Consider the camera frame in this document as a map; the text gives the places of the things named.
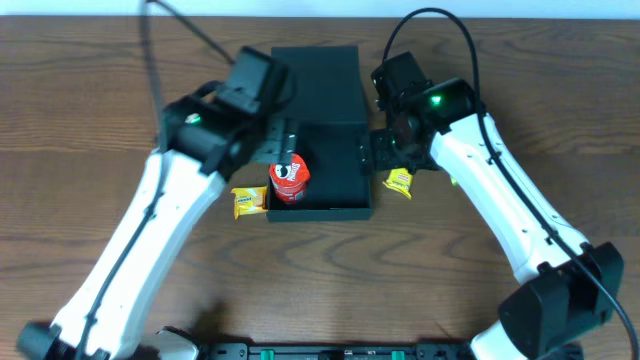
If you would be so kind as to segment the red Pringles can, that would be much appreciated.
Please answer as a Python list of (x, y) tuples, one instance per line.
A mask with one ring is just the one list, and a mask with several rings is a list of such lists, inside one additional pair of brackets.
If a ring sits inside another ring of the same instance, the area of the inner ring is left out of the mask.
[(289, 165), (272, 164), (269, 176), (276, 196), (281, 201), (291, 204), (304, 198), (311, 173), (303, 158), (293, 154)]

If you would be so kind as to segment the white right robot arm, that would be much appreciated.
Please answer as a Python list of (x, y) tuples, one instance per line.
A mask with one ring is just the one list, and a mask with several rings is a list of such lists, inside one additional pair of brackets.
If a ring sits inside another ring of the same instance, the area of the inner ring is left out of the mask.
[(373, 131), (364, 163), (373, 171), (446, 172), (504, 251), (519, 287), (498, 319), (469, 344), (474, 359), (543, 359), (618, 315), (624, 262), (611, 243), (592, 246), (544, 198), (502, 142), (476, 89), (375, 75), (386, 125)]

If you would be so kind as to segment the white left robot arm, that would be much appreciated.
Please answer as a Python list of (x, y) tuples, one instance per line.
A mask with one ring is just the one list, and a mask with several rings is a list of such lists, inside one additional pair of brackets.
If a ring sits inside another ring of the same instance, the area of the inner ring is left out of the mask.
[(231, 176), (260, 156), (289, 159), (279, 112), (288, 101), (187, 95), (161, 115), (159, 146), (94, 268), (45, 325), (29, 322), (16, 348), (28, 359), (126, 359), (194, 225)]

